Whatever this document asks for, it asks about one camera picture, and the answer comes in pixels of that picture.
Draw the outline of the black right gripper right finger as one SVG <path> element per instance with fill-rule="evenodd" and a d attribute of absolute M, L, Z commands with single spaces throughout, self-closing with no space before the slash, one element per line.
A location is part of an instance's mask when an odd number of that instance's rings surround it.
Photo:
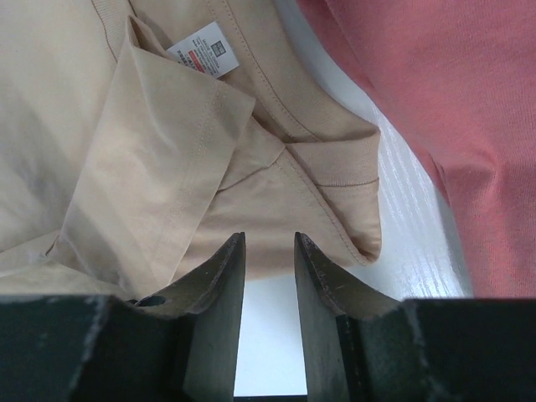
<path fill-rule="evenodd" d="M 309 400 L 534 400 L 534 300 L 396 301 L 302 233 L 294 266 Z"/>

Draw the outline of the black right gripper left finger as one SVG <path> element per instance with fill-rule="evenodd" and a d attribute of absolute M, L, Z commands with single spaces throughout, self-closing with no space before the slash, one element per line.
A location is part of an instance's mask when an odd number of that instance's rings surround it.
<path fill-rule="evenodd" d="M 4 401 L 230 401 L 245 284 L 245 235 L 141 300 L 1 299 Z"/>

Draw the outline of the beige t shirt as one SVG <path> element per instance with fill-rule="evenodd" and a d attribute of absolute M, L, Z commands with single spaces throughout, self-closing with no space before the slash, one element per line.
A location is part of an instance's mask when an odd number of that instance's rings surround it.
<path fill-rule="evenodd" d="M 1 291 L 140 299 L 246 236 L 381 249 L 379 129 L 327 95 L 272 1 L 1 4 Z"/>

